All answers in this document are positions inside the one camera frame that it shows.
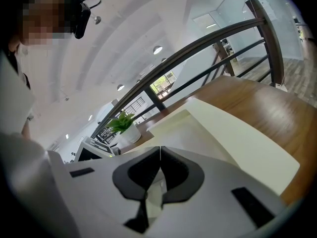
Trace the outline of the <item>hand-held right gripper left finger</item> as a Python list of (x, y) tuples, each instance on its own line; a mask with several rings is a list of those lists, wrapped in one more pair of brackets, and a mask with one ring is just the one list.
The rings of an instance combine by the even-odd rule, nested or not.
[(140, 156), (118, 166), (112, 181), (126, 199), (140, 203), (137, 214), (124, 225), (143, 234), (149, 227), (146, 210), (147, 191), (160, 169), (160, 147), (152, 147)]

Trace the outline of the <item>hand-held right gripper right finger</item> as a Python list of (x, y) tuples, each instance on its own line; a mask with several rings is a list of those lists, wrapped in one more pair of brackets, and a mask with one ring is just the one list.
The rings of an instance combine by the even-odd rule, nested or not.
[(196, 162), (197, 155), (173, 147), (160, 148), (160, 169), (166, 183), (161, 208), (166, 204), (184, 203), (199, 191), (204, 183), (205, 173)]

